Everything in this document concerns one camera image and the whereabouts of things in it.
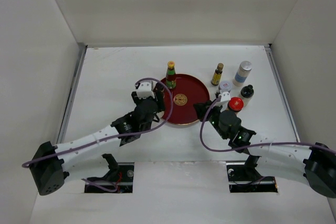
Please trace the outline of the green label sauce bottle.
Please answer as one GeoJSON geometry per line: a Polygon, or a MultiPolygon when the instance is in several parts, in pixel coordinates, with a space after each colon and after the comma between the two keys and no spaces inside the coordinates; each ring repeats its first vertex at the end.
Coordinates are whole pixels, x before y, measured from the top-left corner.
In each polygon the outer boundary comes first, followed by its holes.
{"type": "Polygon", "coordinates": [[[176,72],[174,61],[169,61],[167,63],[165,84],[169,89],[174,89],[176,87],[176,72]]]}

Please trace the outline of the small yellow label bottle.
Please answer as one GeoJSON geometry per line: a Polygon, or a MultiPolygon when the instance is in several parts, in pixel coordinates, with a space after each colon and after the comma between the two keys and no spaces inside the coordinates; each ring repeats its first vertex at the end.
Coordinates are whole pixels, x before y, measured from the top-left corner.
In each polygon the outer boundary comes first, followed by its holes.
{"type": "Polygon", "coordinates": [[[223,73],[223,68],[224,68],[224,64],[223,63],[219,63],[215,69],[215,72],[213,74],[212,80],[211,80],[211,84],[214,86],[219,85],[221,77],[222,77],[222,73],[223,73]]]}

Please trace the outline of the white lid spice jar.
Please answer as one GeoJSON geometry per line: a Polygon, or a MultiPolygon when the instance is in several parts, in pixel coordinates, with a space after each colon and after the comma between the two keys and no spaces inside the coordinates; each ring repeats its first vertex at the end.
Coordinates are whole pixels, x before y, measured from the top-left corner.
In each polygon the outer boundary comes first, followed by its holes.
{"type": "Polygon", "coordinates": [[[231,92],[233,88],[233,83],[231,81],[222,81],[219,83],[219,86],[218,86],[218,89],[215,93],[216,95],[216,98],[219,97],[221,91],[224,91],[224,92],[231,92]]]}

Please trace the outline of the red lid sauce jar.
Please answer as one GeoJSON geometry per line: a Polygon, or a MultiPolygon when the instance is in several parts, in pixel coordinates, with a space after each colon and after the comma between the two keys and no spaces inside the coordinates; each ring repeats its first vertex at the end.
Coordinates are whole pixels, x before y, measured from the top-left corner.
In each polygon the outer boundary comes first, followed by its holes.
{"type": "Polygon", "coordinates": [[[226,110],[233,111],[234,113],[239,113],[244,107],[244,102],[239,97],[232,97],[227,104],[226,110]]]}

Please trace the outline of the black cap round bottle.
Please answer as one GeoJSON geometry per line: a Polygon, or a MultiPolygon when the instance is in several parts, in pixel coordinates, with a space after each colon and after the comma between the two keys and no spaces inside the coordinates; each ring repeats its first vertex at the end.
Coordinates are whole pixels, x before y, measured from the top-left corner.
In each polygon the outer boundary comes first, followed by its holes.
{"type": "Polygon", "coordinates": [[[253,95],[254,95],[254,87],[251,84],[244,86],[241,89],[239,97],[242,99],[244,107],[247,106],[247,104],[252,99],[253,95]]]}

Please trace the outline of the small black cap spice jar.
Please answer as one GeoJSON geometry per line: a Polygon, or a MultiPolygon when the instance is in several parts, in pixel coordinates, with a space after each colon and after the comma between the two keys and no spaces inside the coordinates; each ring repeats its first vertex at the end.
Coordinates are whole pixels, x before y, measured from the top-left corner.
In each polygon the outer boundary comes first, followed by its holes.
{"type": "Polygon", "coordinates": [[[164,96],[165,88],[160,83],[157,82],[155,87],[154,87],[154,92],[155,93],[160,92],[164,96]]]}

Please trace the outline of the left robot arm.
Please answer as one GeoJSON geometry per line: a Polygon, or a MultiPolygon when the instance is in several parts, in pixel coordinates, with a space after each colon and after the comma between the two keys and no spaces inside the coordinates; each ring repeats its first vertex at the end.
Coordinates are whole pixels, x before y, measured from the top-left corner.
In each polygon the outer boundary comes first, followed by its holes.
{"type": "Polygon", "coordinates": [[[157,115],[165,111],[162,86],[149,94],[134,91],[131,96],[135,109],[105,128],[68,143],[40,145],[27,167],[41,196],[78,179],[109,193],[119,190],[122,173],[113,154],[151,132],[152,122],[159,122],[157,115]]]}

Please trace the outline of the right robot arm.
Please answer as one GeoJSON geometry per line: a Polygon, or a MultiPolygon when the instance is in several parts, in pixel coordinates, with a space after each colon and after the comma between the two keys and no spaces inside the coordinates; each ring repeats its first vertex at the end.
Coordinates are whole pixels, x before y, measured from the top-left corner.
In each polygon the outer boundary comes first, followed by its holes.
{"type": "Polygon", "coordinates": [[[218,135],[228,141],[224,153],[248,156],[244,175],[251,180],[281,177],[309,186],[328,198],[335,198],[335,151],[322,143],[277,142],[242,126],[230,110],[222,110],[217,101],[193,105],[202,124],[209,122],[218,135]]]}

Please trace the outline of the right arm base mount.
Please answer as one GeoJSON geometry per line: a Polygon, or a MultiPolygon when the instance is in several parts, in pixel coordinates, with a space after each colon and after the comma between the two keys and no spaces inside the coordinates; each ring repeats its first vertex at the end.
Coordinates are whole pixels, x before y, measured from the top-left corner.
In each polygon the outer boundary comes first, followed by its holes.
{"type": "Polygon", "coordinates": [[[229,191],[231,193],[277,193],[274,177],[261,176],[256,171],[259,157],[248,157],[245,161],[226,163],[229,191]]]}

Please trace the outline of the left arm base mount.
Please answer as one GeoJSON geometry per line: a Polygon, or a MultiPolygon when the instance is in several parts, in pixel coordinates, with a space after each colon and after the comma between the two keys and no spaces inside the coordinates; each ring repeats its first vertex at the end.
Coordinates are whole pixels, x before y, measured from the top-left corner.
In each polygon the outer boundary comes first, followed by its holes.
{"type": "Polygon", "coordinates": [[[102,175],[86,178],[86,194],[130,194],[133,193],[134,163],[118,163],[112,154],[99,158],[99,168],[106,168],[102,175]]]}

